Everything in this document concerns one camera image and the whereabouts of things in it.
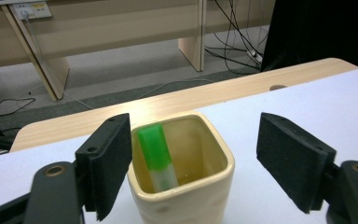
gray floor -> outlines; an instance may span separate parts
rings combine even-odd
[[[258,46],[261,52],[264,51],[266,41],[261,41],[268,33],[267,26],[241,31],[245,36],[249,36],[253,46]],[[226,41],[227,32],[217,35]],[[244,49],[238,33],[231,32],[228,43]],[[206,35],[206,46],[224,47],[213,34]],[[213,51],[223,54],[219,49]],[[232,50],[228,53],[228,57],[255,65],[255,62],[243,51]],[[76,55],[67,57],[67,60],[71,69],[65,95],[60,101],[51,101],[30,63],[0,67],[0,101],[33,97],[36,99],[35,102],[24,108],[32,109],[191,77],[202,78],[204,75],[227,70],[223,59],[205,53],[205,69],[196,72],[178,49],[177,40]],[[228,66],[239,69],[244,67],[236,63],[228,63]],[[5,102],[0,105],[0,114],[14,111],[23,104],[23,102]]]

beige cup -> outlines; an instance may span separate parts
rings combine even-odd
[[[179,187],[155,193],[137,131],[162,124]],[[221,223],[234,157],[214,126],[201,113],[187,112],[133,127],[132,196],[145,223]]]

